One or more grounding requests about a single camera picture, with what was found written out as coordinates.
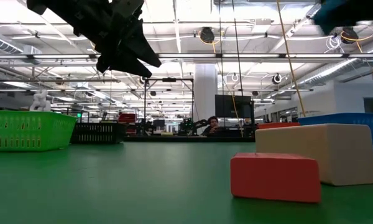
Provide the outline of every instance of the red block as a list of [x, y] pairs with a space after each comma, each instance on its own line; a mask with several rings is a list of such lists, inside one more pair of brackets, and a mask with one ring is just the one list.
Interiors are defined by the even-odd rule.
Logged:
[[238, 153], [231, 159], [235, 197], [320, 202], [318, 163], [314, 159], [272, 153]]

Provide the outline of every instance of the ceiling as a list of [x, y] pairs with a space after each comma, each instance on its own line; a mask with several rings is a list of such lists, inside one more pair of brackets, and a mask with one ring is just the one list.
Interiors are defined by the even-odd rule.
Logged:
[[[230, 4], [223, 4], [221, 8], [221, 26], [219, 25], [218, 6], [212, 0], [145, 0], [142, 8], [141, 18], [144, 20], [144, 34], [149, 44], [156, 53], [275, 53], [286, 52], [282, 37], [282, 26], [280, 24], [276, 1], [263, 0], [262, 2], [241, 4], [236, 0], [235, 12]], [[336, 48], [329, 45], [330, 37], [324, 36], [318, 26], [306, 18], [314, 10], [315, 0], [287, 1], [281, 4], [284, 28], [288, 32], [288, 47], [290, 53], [338, 53], [340, 51], [354, 52], [357, 45], [337, 44]], [[262, 25], [261, 19], [268, 19], [270, 24]], [[213, 33], [219, 40], [219, 32], [223, 31], [223, 41], [216, 45], [202, 43], [194, 34], [198, 34], [202, 27], [212, 27]], [[360, 38], [372, 36], [362, 41], [363, 47], [366, 43], [373, 41], [373, 27], [356, 26], [354, 30]], [[73, 28], [64, 20], [47, 10], [43, 16], [28, 10], [22, 0], [0, 0], [0, 35], [14, 45], [31, 45], [42, 51], [43, 54], [93, 54], [93, 48], [89, 40], [84, 37], [73, 35]], [[41, 79], [53, 79], [57, 77], [77, 78], [88, 80], [90, 78], [103, 78], [97, 74], [94, 63], [81, 66], [86, 60], [74, 59], [64, 61], [43, 60], [43, 64], [52, 66], [33, 65], [21, 61], [0, 60], [0, 65], [11, 67], [19, 73], [31, 77], [40, 74]], [[148, 66], [153, 73], [153, 78], [183, 77], [193, 78], [195, 75], [194, 61], [164, 61], [160, 68]], [[297, 78], [301, 78], [308, 72], [322, 66], [322, 62], [312, 61], [310, 63], [292, 63]], [[217, 63], [218, 72], [223, 74], [230, 88], [237, 88], [238, 81], [232, 80], [232, 75], [239, 75], [239, 64], [237, 60]], [[272, 86], [272, 76], [279, 73], [289, 76], [289, 64], [284, 62], [241, 62], [240, 71], [243, 86], [246, 88], [275, 88]], [[89, 83], [90, 88], [113, 88], [113, 89], [138, 89], [143, 88], [139, 83], [139, 77], [124, 72], [113, 71], [106, 74], [106, 79], [117, 79], [120, 82]], [[49, 84], [51, 88], [71, 88], [68, 83], [58, 86]], [[184, 88], [185, 91], [163, 92], [149, 98], [191, 98], [191, 93], [182, 82], [171, 85], [157, 82], [155, 88]], [[84, 93], [76, 93], [78, 99], [85, 99]], [[118, 102], [141, 102], [142, 93], [105, 92]], [[190, 105], [180, 104], [185, 108]]]

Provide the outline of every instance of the desk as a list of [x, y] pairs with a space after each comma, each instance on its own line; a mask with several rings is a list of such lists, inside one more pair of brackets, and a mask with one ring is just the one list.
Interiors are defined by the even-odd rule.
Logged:
[[319, 205], [233, 198], [229, 160], [254, 143], [144, 143], [0, 153], [0, 223], [373, 223], [373, 185]]

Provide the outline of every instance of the white pillar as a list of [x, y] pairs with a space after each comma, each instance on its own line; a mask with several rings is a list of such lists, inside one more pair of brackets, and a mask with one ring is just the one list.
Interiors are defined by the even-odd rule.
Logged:
[[217, 94], [217, 69], [215, 64], [195, 65], [195, 105], [193, 122], [208, 119], [216, 113], [215, 94]]

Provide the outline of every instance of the computer screen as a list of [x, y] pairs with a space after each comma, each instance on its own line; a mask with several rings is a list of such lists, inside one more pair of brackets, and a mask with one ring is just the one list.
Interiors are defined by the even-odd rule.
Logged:
[[254, 103], [250, 96], [216, 95], [216, 117], [218, 118], [251, 118]]
[[164, 120], [154, 120], [154, 126], [156, 126], [156, 127], [164, 127], [166, 125], [165, 125]]

